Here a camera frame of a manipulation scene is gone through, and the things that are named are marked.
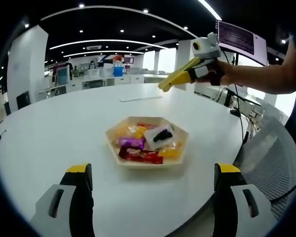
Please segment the cable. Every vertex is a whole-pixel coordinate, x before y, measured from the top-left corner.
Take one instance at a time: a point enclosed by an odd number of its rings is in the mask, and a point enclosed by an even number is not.
[[[226,53],[223,51],[225,57],[226,57],[226,60],[227,60],[227,63],[229,63],[229,60],[228,60],[228,57],[226,55]],[[238,89],[237,89],[237,85],[235,85],[235,88],[236,88],[236,93],[237,93],[237,103],[238,103],[238,112],[240,114],[240,123],[241,123],[241,134],[242,134],[242,143],[244,142],[244,137],[243,137],[243,124],[242,124],[242,119],[241,119],[241,112],[240,112],[240,103],[239,103],[239,95],[238,95]]]
[[[284,193],[283,195],[275,198],[275,199],[272,199],[270,200],[271,204],[274,204],[275,202],[278,202],[280,200],[282,200],[283,198],[287,197],[289,194],[291,194],[294,190],[296,189],[296,184],[294,187],[292,187],[288,192]]]
[[[222,92],[223,92],[224,90],[228,90],[228,88],[227,88],[227,87],[224,87],[224,88],[222,89],[222,91],[220,92],[219,97],[218,97],[218,99],[216,100],[216,102],[218,102],[218,101],[220,100],[220,98],[221,98],[221,96],[222,96]]]

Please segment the monitor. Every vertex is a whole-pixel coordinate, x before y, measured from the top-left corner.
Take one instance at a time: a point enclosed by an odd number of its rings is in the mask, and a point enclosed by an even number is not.
[[[124,63],[132,64],[134,63],[134,58],[124,57]]]
[[[70,80],[69,65],[57,69],[57,85],[67,84]]]
[[[231,49],[266,66],[266,40],[243,28],[218,21],[220,47]]]

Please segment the black ceiling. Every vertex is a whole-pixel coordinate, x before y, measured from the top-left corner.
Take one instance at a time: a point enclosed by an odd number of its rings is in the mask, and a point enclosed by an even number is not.
[[[223,21],[243,27],[266,39],[267,46],[280,52],[286,52],[286,45],[279,42],[281,32],[278,28],[280,12],[276,11],[271,1],[265,0],[207,0]],[[40,19],[65,9],[78,7],[80,3],[90,5],[122,6],[149,13],[167,19],[200,36],[215,31],[215,18],[198,0],[66,0],[38,1],[23,4],[18,2],[19,14],[28,16],[30,27],[40,25],[48,34],[46,59],[62,61],[63,55],[83,52],[83,47],[90,45],[108,45],[110,50],[135,50],[143,45],[129,43],[84,43],[64,46],[54,50],[50,47],[79,40],[118,39],[156,43],[164,40],[193,39],[187,32],[171,24],[148,15],[120,9],[81,9]]]

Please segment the office chair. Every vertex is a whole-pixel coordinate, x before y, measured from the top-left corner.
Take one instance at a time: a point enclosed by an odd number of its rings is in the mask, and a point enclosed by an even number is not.
[[[277,199],[296,185],[296,144],[285,127],[270,118],[239,151],[234,163],[248,184],[254,184],[269,200]],[[280,219],[296,189],[284,198],[272,201],[272,212]]]

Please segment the desk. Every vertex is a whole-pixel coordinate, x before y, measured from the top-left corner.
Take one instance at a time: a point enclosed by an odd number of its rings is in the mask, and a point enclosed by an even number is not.
[[[121,98],[162,98],[120,102]],[[182,166],[122,169],[105,131],[128,116],[164,117],[189,133]],[[248,123],[243,119],[244,131]],[[0,177],[17,210],[30,220],[36,201],[66,170],[90,162],[93,226],[98,237],[164,237],[214,193],[214,164],[233,163],[240,119],[229,108],[157,84],[125,84],[64,94],[18,110],[0,124]]]

